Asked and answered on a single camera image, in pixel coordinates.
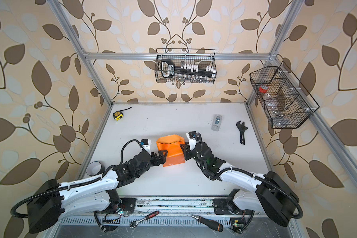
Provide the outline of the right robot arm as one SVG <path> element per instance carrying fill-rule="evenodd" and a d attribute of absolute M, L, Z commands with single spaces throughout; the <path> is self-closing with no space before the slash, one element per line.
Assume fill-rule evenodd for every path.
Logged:
<path fill-rule="evenodd" d="M 304 212 L 298 196 L 273 171 L 256 174 L 232 166 L 214 156 L 205 142 L 180 146 L 186 160 L 193 159 L 211 181 L 236 185 L 219 207 L 229 214 L 245 210 L 265 213 L 276 224 L 286 227 L 291 219 L 300 219 Z"/>

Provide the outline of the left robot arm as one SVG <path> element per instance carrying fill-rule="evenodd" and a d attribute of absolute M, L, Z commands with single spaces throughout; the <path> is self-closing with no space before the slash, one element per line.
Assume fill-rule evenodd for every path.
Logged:
<path fill-rule="evenodd" d="M 164 164 L 167 154 L 166 150 L 149 153 L 143 149 L 133 159 L 90 178 L 63 183 L 51 179 L 33 196 L 14 205 L 11 215 L 27 219 L 29 233 L 36 234 L 77 214 L 118 211 L 122 202 L 117 189 L 133 183 L 151 167 Z"/>

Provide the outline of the black adjustable wrench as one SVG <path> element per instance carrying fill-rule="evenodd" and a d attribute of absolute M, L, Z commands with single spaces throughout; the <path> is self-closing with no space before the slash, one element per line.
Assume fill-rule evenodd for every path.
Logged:
<path fill-rule="evenodd" d="M 245 131 L 248 129 L 248 127 L 246 127 L 245 122 L 242 122 L 242 121 L 238 121 L 236 123 L 236 126 L 240 133 L 240 144 L 245 145 L 246 144 Z"/>

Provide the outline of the yellow tape measure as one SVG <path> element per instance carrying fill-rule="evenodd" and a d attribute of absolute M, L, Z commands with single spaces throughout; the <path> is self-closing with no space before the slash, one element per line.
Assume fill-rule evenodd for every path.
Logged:
<path fill-rule="evenodd" d="M 124 117 L 124 111 L 127 111 L 129 109 L 131 109 L 132 107 L 129 107 L 129 108 L 126 108 L 126 109 L 123 109 L 123 110 L 118 110 L 118 111 L 115 111 L 113 113 L 113 119 L 115 121 L 119 121 L 120 119 L 122 119 Z"/>

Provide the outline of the black orange screwdriver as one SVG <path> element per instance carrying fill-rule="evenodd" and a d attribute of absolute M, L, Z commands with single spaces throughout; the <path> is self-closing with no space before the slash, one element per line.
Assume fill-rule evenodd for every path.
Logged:
<path fill-rule="evenodd" d="M 197 222 L 207 226 L 213 231 L 217 232 L 223 232 L 224 227 L 221 223 L 214 221 L 214 220 L 209 220 L 204 217 L 198 216 L 198 215 L 191 215 L 191 218 L 195 219 Z"/>

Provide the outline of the red capped plastic bottle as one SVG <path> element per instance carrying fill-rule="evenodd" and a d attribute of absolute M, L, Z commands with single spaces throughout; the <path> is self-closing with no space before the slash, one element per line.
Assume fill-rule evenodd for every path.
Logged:
<path fill-rule="evenodd" d="M 263 100 L 270 99 L 272 96 L 269 94 L 269 87 L 266 84 L 261 84 L 258 88 L 259 95 Z"/>

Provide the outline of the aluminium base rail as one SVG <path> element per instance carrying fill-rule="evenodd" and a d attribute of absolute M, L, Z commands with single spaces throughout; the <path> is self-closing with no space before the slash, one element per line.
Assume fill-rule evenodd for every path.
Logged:
<path fill-rule="evenodd" d="M 268 215 L 257 197 L 252 193 L 238 192 L 234 198 L 230 196 L 218 197 L 120 197 L 114 203 L 110 202 L 107 194 L 95 194 L 75 202 L 63 202 L 64 212 L 61 219 L 100 211 L 103 213 L 116 212 L 122 209 L 129 214 L 141 214 L 159 210 L 161 213 L 188 214 L 190 212 L 217 215 L 238 214 L 238 211 L 253 210 Z"/>

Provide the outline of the red handled ratchet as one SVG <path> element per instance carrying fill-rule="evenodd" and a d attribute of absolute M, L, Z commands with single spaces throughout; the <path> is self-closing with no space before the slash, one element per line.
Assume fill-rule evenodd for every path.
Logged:
<path fill-rule="evenodd" d="M 132 221 L 132 222 L 130 223 L 130 228 L 133 229 L 133 228 L 137 227 L 137 225 L 138 225 L 139 223 L 141 223 L 141 222 L 143 222 L 143 221 L 147 221 L 147 220 L 149 220 L 149 219 L 151 219 L 151 218 L 154 218 L 154 217 L 156 217 L 157 215 L 159 215 L 159 213 L 160 213 L 160 211 L 154 211 L 154 212 L 152 212 L 152 213 L 146 215 L 145 217 L 143 217 L 143 218 L 140 219 L 140 220 Z"/>

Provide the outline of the socket set rail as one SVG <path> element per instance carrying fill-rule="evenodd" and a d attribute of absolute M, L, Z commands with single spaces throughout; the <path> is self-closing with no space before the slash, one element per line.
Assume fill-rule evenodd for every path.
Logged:
<path fill-rule="evenodd" d="M 175 79 L 202 79 L 208 80 L 215 78 L 217 71 L 211 66 L 206 66 L 205 69 L 200 68 L 199 64 L 191 64 L 180 62 L 178 66 L 170 59 L 163 59 L 160 63 L 160 72 L 164 78 Z"/>

